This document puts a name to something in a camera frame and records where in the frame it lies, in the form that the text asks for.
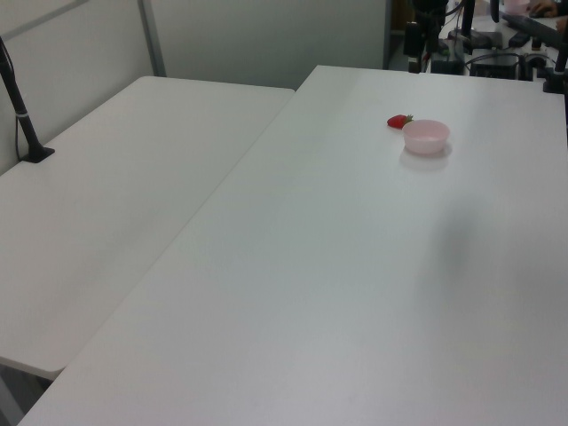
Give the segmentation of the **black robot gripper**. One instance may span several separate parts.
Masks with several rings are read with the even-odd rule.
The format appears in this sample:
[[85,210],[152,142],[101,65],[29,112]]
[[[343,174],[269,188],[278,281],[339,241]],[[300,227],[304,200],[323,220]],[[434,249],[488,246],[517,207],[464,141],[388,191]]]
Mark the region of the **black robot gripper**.
[[404,54],[408,59],[408,72],[421,72],[421,28],[425,32],[425,51],[438,52],[439,27],[446,23],[447,0],[412,0],[415,22],[407,22],[404,36]]

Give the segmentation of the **person's hand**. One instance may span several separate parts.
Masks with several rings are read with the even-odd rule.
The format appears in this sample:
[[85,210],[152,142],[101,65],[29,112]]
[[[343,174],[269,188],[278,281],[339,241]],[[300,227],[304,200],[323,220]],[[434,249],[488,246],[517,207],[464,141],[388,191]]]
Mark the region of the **person's hand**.
[[559,15],[560,3],[553,0],[541,0],[533,3],[529,8],[531,18],[555,18]]

